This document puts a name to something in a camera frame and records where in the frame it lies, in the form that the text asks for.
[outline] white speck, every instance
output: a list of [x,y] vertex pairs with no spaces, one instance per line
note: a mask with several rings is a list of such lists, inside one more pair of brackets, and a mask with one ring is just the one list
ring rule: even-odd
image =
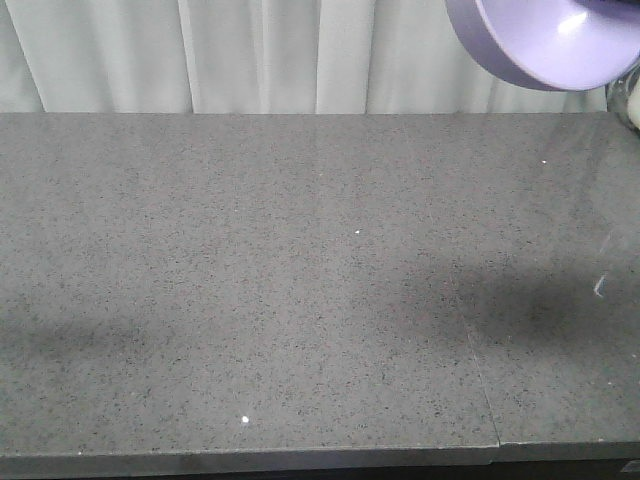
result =
[[600,289],[602,288],[602,285],[604,284],[604,279],[605,278],[607,278],[607,274],[606,273],[600,277],[600,280],[598,280],[598,282],[596,283],[595,287],[593,287],[593,293],[595,293],[600,298],[604,298],[604,295],[602,295],[600,293]]

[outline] glass object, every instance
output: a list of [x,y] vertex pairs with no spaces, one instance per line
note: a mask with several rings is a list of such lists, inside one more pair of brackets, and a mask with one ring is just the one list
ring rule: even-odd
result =
[[634,125],[629,118],[629,97],[631,97],[636,86],[640,88],[639,78],[640,61],[635,64],[629,73],[611,82],[607,87],[607,105],[609,111],[615,112],[625,125],[636,131],[639,131],[638,127]]

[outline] granite countertop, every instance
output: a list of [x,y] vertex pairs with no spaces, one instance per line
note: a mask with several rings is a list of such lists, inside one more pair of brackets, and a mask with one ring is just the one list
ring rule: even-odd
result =
[[0,116],[0,476],[640,457],[608,114]]

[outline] purple lamp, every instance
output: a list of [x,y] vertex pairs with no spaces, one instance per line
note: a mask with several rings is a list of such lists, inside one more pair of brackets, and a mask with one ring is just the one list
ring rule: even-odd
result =
[[446,0],[471,56],[507,82],[590,90],[640,55],[640,0]]

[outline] white curtain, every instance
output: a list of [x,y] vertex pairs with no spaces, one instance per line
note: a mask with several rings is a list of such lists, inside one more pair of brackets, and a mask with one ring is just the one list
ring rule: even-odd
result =
[[444,0],[0,0],[0,111],[605,110],[505,84]]

